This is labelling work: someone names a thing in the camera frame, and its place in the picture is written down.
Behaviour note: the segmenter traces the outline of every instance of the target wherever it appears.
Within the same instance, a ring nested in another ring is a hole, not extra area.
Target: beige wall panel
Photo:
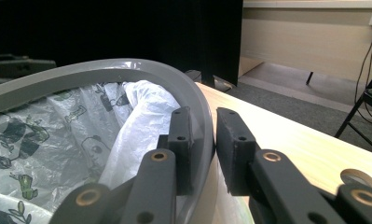
[[[372,9],[246,8],[241,56],[356,80],[372,40],[371,13]]]

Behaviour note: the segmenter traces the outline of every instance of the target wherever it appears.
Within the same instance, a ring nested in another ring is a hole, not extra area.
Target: gray plastic rim
[[[77,63],[0,84],[0,112],[34,99],[100,82],[148,80],[169,91],[179,105],[191,109],[195,139],[192,157],[194,191],[186,197],[176,223],[188,223],[194,213],[214,154],[214,131],[208,103],[198,86],[182,72],[163,63],[141,59],[110,59]]]

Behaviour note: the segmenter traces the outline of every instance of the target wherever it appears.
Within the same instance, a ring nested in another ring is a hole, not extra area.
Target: wooden table
[[[337,194],[345,173],[372,178],[372,153],[350,145],[325,133],[248,104],[199,83],[212,112],[214,129],[216,108],[226,107],[237,111],[255,136],[261,148],[281,151],[287,155],[312,185]]]

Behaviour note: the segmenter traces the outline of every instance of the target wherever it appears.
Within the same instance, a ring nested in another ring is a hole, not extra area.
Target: black backdrop
[[[0,1],[0,53],[58,66],[143,58],[237,84],[242,0]]]

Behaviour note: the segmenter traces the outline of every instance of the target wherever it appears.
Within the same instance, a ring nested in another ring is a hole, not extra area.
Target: gray carpet
[[[335,109],[265,91],[243,83],[239,83],[238,87],[226,93],[332,136],[347,116],[347,113]],[[351,123],[372,140],[372,124],[358,116],[355,116]],[[349,126],[340,136],[340,139],[372,152],[372,146]]]

